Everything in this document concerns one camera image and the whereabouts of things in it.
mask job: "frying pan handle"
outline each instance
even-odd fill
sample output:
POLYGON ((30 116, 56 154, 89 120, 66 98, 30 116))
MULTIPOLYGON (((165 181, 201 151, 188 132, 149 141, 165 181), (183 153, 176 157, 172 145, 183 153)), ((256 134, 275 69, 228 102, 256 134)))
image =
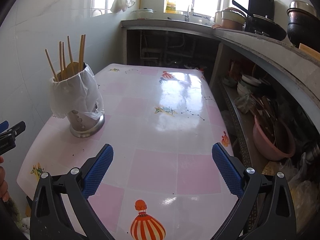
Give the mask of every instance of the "frying pan handle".
POLYGON ((238 4, 235 0, 232 0, 232 4, 234 6, 237 6, 239 9, 243 10, 248 16, 253 17, 253 14, 250 13, 246 8, 244 8, 243 6, 241 6, 240 4, 238 4))

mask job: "black pot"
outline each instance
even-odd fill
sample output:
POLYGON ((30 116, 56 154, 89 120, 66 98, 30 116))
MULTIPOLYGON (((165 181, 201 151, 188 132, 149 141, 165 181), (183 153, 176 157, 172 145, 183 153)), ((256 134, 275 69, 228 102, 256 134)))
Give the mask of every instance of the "black pot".
POLYGON ((320 52, 320 20, 314 15, 297 8, 287 11, 288 38, 297 48, 300 43, 320 52))

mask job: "table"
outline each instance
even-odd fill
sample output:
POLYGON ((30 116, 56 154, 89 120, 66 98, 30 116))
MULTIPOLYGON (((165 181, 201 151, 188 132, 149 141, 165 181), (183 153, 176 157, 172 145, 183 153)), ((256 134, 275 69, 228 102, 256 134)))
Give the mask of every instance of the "table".
MULTIPOLYGON (((41 172, 65 174, 108 143, 113 162, 88 201, 116 239, 141 239, 143 230, 147 236, 160 230, 167 240, 209 240, 237 197, 212 159, 216 142, 233 153, 202 73, 111 64, 96 80, 106 115, 102 129, 76 138, 68 119, 52 116, 26 155, 19 186, 33 199, 41 172), (147 208, 154 226, 138 227, 135 206, 147 208)), ((76 231, 83 233, 67 196, 62 197, 76 231)))

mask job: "plastic bag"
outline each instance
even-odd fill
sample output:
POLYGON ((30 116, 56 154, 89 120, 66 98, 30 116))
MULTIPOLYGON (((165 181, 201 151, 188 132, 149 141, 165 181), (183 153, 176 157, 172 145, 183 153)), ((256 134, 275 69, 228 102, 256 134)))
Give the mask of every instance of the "plastic bag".
POLYGON ((120 12, 122 9, 122 0, 114 0, 110 11, 114 13, 120 12))
POLYGON ((305 164, 305 153, 301 156, 302 166, 298 171, 288 159, 280 171, 285 174, 291 192, 294 212, 296 215, 297 233, 299 233, 314 217, 319 209, 318 185, 304 180, 307 166, 305 164))
POLYGON ((126 11, 128 8, 132 7, 135 3, 135 0, 114 0, 111 11, 114 13, 118 13, 121 10, 126 11))
POLYGON ((72 110, 98 120, 104 114, 103 99, 91 68, 61 82, 50 79, 50 107, 58 118, 72 110))
POLYGON ((295 178, 288 184, 296 215, 297 233, 299 233, 319 209, 318 186, 309 180, 300 182, 295 178))
POLYGON ((255 106, 255 101, 251 98, 250 93, 247 93, 243 97, 236 98, 235 105, 242 113, 246 114, 251 107, 255 106))
POLYGON ((287 181, 290 181, 294 176, 298 174, 298 169, 292 165, 291 159, 287 159, 284 165, 280 165, 280 169, 287 181))

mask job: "countertop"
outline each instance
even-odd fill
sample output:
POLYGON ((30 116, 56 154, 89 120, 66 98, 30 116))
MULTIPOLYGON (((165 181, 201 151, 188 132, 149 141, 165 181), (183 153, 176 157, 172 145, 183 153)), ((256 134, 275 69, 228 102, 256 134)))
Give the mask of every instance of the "countertop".
POLYGON ((303 107, 320 132, 320 62, 305 52, 265 36, 173 20, 126 20, 127 30, 165 30, 216 39, 257 63, 303 107))

